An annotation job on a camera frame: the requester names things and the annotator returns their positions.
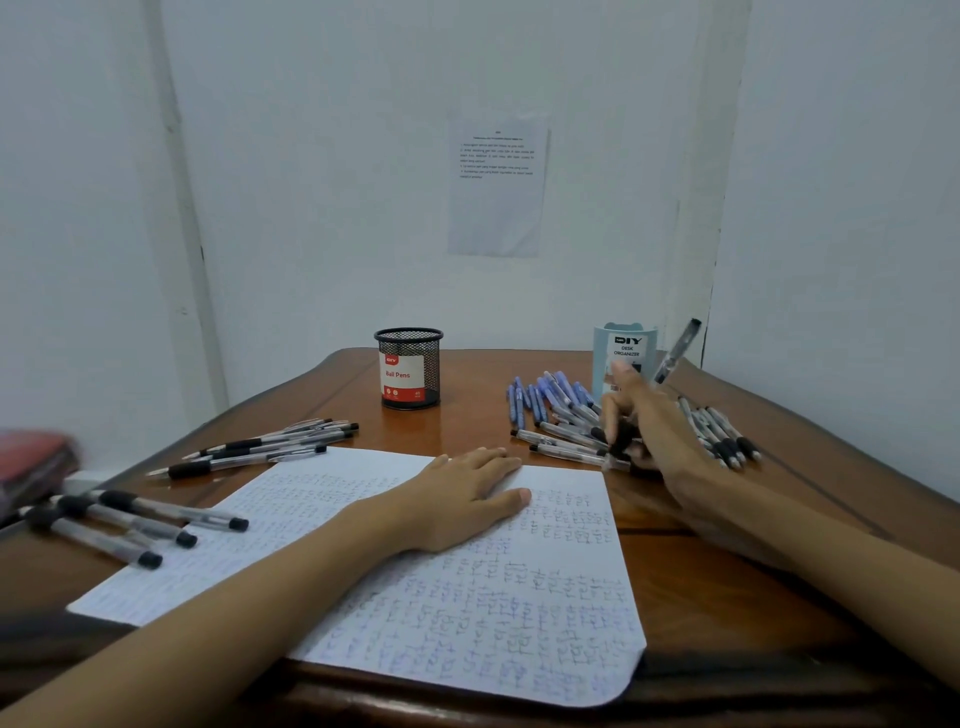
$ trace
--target right hand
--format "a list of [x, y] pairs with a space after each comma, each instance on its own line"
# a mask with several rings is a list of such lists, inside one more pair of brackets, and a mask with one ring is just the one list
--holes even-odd
[[[609, 392], [602, 399], [601, 423], [608, 443], [616, 439], [620, 418], [634, 417], [643, 446], [663, 474], [668, 488], [685, 473], [697, 474], [703, 467], [716, 468], [671, 399], [652, 389], [629, 364], [614, 360], [610, 368], [620, 390]], [[641, 468], [650, 467], [645, 458], [636, 460]]]

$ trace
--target notebook page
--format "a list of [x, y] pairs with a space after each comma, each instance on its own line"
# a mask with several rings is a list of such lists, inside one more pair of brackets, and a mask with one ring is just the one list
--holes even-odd
[[[156, 571], [127, 567], [68, 609], [137, 626], [286, 546], [430, 458], [331, 448], [280, 463], [218, 508], [246, 533], [190, 526]], [[524, 466], [527, 508], [441, 554], [410, 552], [350, 590], [291, 657], [565, 706], [626, 689], [646, 645], [603, 476]]]

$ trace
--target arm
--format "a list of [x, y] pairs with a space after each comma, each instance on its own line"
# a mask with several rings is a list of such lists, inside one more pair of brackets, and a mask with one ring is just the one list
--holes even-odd
[[632, 371], [604, 401], [608, 441], [636, 412], [644, 446], [684, 510], [778, 553], [790, 568], [960, 690], [960, 573], [716, 466], [672, 401]]
[[486, 498], [519, 466], [502, 449], [441, 455], [26, 696], [0, 713], [0, 728], [201, 720], [295, 647], [380, 562], [412, 548], [443, 550], [521, 510], [525, 489]]

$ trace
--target ballpoint pen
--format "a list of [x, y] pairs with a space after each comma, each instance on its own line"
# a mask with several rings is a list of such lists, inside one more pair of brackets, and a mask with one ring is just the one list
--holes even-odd
[[519, 376], [514, 377], [514, 384], [516, 385], [516, 388], [523, 394], [523, 405], [532, 412], [534, 404], [530, 400], [530, 396], [527, 394], [527, 388], [523, 386], [523, 382], [520, 381]]
[[326, 445], [317, 445], [313, 448], [286, 450], [284, 452], [271, 452], [267, 455], [270, 459], [268, 463], [287, 463], [291, 460], [302, 460], [306, 457], [313, 457], [322, 452], [326, 452]]
[[123, 526], [133, 531], [138, 531], [145, 536], [156, 539], [169, 539], [184, 548], [192, 548], [197, 543], [196, 536], [172, 523], [154, 521], [153, 519], [147, 519], [143, 516], [136, 516], [133, 513], [118, 511], [115, 508], [107, 508], [105, 505], [101, 505], [91, 498], [83, 496], [50, 496], [50, 502], [56, 505], [65, 515], [75, 519], [89, 516], [96, 521]]
[[63, 511], [53, 506], [25, 506], [18, 511], [27, 525], [35, 531], [53, 531], [65, 539], [96, 548], [115, 559], [137, 564], [144, 569], [156, 569], [163, 557], [144, 546], [117, 536], [108, 536], [93, 528], [66, 518]]
[[523, 385], [516, 388], [516, 426], [523, 429], [526, 423], [526, 415], [523, 412]]
[[549, 372], [543, 372], [543, 381], [547, 383], [550, 389], [553, 390], [554, 394], [557, 395], [557, 399], [564, 405], [564, 407], [569, 407], [573, 402], [570, 401], [570, 397], [566, 395], [564, 388], [560, 386], [560, 382], [557, 381], [557, 378], [550, 374]]
[[[303, 450], [303, 445], [293, 445], [290, 448], [273, 450], [270, 452], [255, 452], [252, 455], [239, 455], [237, 457], [224, 457], [217, 460], [193, 460], [187, 463], [178, 463], [169, 468], [160, 468], [150, 471], [147, 477], [169, 477], [171, 480], [181, 480], [186, 477], [197, 477], [206, 475], [214, 471], [226, 470], [227, 468], [242, 468], [245, 465], [259, 465], [270, 462], [272, 457]], [[326, 452], [326, 445], [317, 445], [316, 452]]]
[[704, 422], [708, 423], [710, 429], [713, 430], [713, 434], [720, 438], [720, 441], [736, 456], [736, 459], [741, 463], [747, 462], [747, 454], [740, 450], [740, 446], [733, 437], [730, 436], [730, 433], [716, 421], [713, 415], [709, 413], [709, 410], [701, 409], [700, 413], [704, 418]]
[[540, 408], [540, 419], [549, 421], [550, 416], [546, 411], [546, 401], [543, 399], [543, 392], [540, 391], [540, 382], [541, 380], [538, 378], [537, 383], [532, 384], [531, 386], [534, 388], [534, 396], [537, 400], [537, 405]]
[[[344, 425], [343, 429], [346, 430], [357, 430], [360, 429], [358, 423], [349, 423]], [[259, 448], [261, 445], [268, 445], [270, 443], [284, 442], [287, 440], [297, 440], [303, 437], [303, 432], [279, 432], [276, 434], [261, 435], [260, 437], [251, 437], [247, 440], [234, 440], [231, 443], [223, 443], [222, 445], [215, 445], [212, 448], [204, 448], [202, 450], [197, 450], [196, 452], [191, 452], [189, 455], [185, 455], [183, 460], [192, 460], [197, 457], [203, 457], [204, 455], [209, 455], [214, 452], [223, 449], [240, 449], [240, 448]]]
[[727, 430], [727, 433], [733, 437], [740, 449], [743, 452], [746, 452], [751, 460], [754, 460], [758, 463], [763, 459], [763, 456], [760, 454], [760, 450], [757, 449], [756, 445], [754, 445], [750, 440], [737, 431], [737, 429], [727, 418], [727, 415], [714, 407], [708, 407], [707, 412], [712, 415], [713, 419], [720, 424], [723, 429]]
[[510, 405], [510, 422], [516, 424], [516, 385], [507, 387], [507, 403]]
[[341, 440], [349, 440], [353, 437], [353, 430], [343, 430], [340, 428], [334, 428], [330, 430], [314, 430], [308, 437], [303, 437], [298, 440], [281, 440], [275, 443], [268, 443], [267, 445], [261, 445], [259, 448], [237, 448], [237, 449], [221, 449], [216, 452], [212, 452], [209, 455], [204, 455], [203, 457], [196, 458], [194, 462], [204, 459], [212, 460], [222, 460], [225, 457], [240, 457], [241, 455], [254, 455], [259, 452], [277, 452], [282, 449], [303, 449], [308, 445], [332, 445], [333, 443], [339, 443]]
[[537, 427], [548, 435], [553, 435], [554, 437], [559, 437], [561, 440], [568, 440], [571, 443], [577, 443], [578, 445], [583, 445], [586, 448], [592, 450], [602, 449], [607, 450], [607, 446], [601, 442], [597, 442], [592, 437], [588, 437], [580, 432], [577, 432], [573, 429], [567, 429], [563, 425], [552, 425], [548, 422], [541, 422]]
[[557, 448], [552, 445], [531, 445], [531, 452], [538, 452], [541, 455], [550, 457], [559, 457], [562, 460], [571, 460], [575, 463], [584, 463], [585, 465], [595, 465], [605, 470], [613, 469], [619, 471], [629, 471], [630, 463], [625, 460], [616, 460], [612, 457], [601, 457], [600, 455], [586, 455], [582, 452], [576, 452], [571, 449]]
[[592, 409], [598, 415], [602, 414], [603, 411], [597, 406], [597, 403], [593, 401], [593, 396], [587, 391], [587, 387], [585, 387], [579, 381], [575, 381], [573, 382], [573, 388], [577, 391], [577, 394], [580, 395], [580, 401], [583, 404]]
[[684, 332], [680, 334], [680, 338], [677, 339], [677, 343], [673, 345], [673, 348], [667, 356], [663, 358], [663, 361], [654, 372], [653, 386], [656, 387], [658, 384], [663, 384], [663, 381], [670, 376], [670, 373], [676, 368], [677, 362], [684, 356], [686, 350], [689, 349], [690, 344], [696, 338], [700, 326], [700, 319], [690, 319]]
[[312, 420], [300, 420], [298, 423], [293, 423], [292, 425], [287, 425], [283, 429], [277, 429], [273, 432], [266, 432], [264, 435], [282, 435], [284, 432], [301, 432], [306, 429], [314, 429], [315, 427], [321, 427], [327, 423], [333, 422], [329, 418], [320, 419], [314, 418]]
[[540, 388], [540, 393], [546, 397], [546, 400], [550, 402], [550, 407], [556, 410], [558, 407], [564, 407], [560, 404], [560, 400], [557, 399], [557, 395], [554, 394], [553, 389], [547, 383], [546, 378], [539, 376], [537, 377], [537, 386]]
[[542, 401], [537, 396], [537, 392], [535, 391], [536, 389], [537, 388], [533, 384], [527, 384], [527, 397], [530, 398], [530, 408], [534, 413], [534, 425], [540, 422], [540, 420], [546, 419], [546, 414], [541, 409]]
[[573, 404], [570, 406], [570, 410], [584, 422], [590, 423], [591, 425], [600, 424], [600, 417], [585, 404]]
[[136, 493], [116, 490], [92, 490], [87, 493], [107, 508], [116, 508], [128, 513], [162, 516], [165, 519], [191, 521], [201, 525], [229, 528], [231, 531], [246, 531], [250, 526], [247, 519], [213, 508], [193, 508], [175, 503], [164, 503], [138, 496]]
[[710, 443], [713, 445], [713, 449], [720, 454], [720, 456], [727, 461], [727, 464], [731, 468], [738, 471], [743, 466], [740, 465], [740, 459], [736, 456], [736, 450], [732, 450], [727, 447], [727, 444], [724, 443], [723, 439], [717, 437], [716, 433], [713, 431], [707, 416], [700, 410], [693, 411], [693, 419], [700, 424], [700, 431], [704, 436], [710, 440]]
[[575, 452], [582, 452], [584, 455], [605, 455], [607, 454], [607, 449], [600, 448], [590, 448], [586, 445], [578, 445], [577, 443], [570, 443], [560, 438], [547, 437], [546, 435], [541, 435], [538, 432], [531, 432], [528, 429], [512, 429], [510, 434], [513, 437], [516, 437], [518, 440], [522, 440], [525, 443], [530, 443], [531, 445], [552, 445], [555, 448], [566, 448], [571, 449]]
[[574, 404], [581, 404], [577, 393], [573, 391], [573, 387], [570, 386], [570, 382], [566, 380], [566, 375], [563, 372], [554, 372], [553, 376], [557, 379], [557, 383], [560, 384], [560, 388], [564, 390], [564, 394], [566, 394], [567, 398], [570, 400], [570, 409], [573, 409]]

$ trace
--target paper sheet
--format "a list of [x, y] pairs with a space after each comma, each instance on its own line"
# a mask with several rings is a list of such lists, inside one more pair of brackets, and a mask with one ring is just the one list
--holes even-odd
[[449, 120], [450, 253], [537, 254], [546, 139], [545, 114]]
[[[280, 463], [218, 507], [246, 533], [191, 526], [156, 571], [127, 567], [71, 612], [143, 625], [430, 458], [331, 448]], [[600, 473], [524, 466], [518, 516], [441, 554], [407, 553], [354, 587], [291, 657], [565, 706], [623, 692], [646, 646]]]

